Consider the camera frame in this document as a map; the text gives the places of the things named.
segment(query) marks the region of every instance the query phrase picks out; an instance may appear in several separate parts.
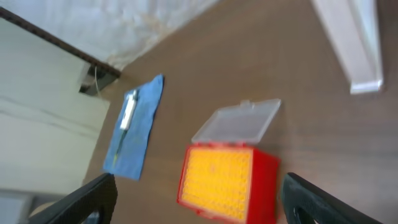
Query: table surface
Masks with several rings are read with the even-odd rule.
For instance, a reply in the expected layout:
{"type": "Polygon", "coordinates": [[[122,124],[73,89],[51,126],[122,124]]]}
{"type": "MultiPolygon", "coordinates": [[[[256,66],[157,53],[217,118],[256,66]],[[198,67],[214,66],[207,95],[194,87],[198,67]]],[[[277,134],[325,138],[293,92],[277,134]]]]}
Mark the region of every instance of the table surface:
{"type": "Polygon", "coordinates": [[[165,75],[140,181],[116,178],[113,223],[211,223],[176,203],[186,147],[218,108],[280,98],[258,147],[287,171],[383,223],[397,223],[398,30],[381,17],[387,88],[351,96],[310,1],[221,1],[124,69],[85,182],[102,172],[123,94],[165,75]]]}

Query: blue cloth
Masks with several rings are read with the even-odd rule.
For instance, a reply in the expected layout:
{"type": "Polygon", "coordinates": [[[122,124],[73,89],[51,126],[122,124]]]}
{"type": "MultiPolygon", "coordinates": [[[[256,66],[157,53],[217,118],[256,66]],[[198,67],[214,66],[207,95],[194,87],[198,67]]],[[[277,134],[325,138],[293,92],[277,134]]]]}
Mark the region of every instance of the blue cloth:
{"type": "Polygon", "coordinates": [[[130,127],[121,142],[122,146],[118,159],[113,166],[114,155],[118,150],[123,133],[123,130],[120,129],[120,123],[127,105],[126,98],[133,90],[124,95],[125,100],[118,121],[115,124],[103,169],[114,175],[139,180],[144,164],[150,129],[152,128],[154,115],[162,95],[163,75],[157,75],[151,82],[136,89],[138,90],[137,106],[134,110],[130,127]]]}

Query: wire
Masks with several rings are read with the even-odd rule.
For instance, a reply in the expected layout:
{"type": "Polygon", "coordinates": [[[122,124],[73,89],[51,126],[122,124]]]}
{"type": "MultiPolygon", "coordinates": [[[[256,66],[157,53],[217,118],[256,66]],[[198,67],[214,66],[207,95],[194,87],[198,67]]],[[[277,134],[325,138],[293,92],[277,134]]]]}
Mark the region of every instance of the wire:
{"type": "Polygon", "coordinates": [[[95,88],[97,89],[97,94],[98,97],[101,99],[102,104],[104,105],[105,109],[107,110],[108,107],[105,105],[105,100],[104,98],[102,98],[101,93],[100,93],[100,89],[98,88],[98,81],[97,81],[97,66],[94,68],[94,79],[95,79],[95,88]]]}

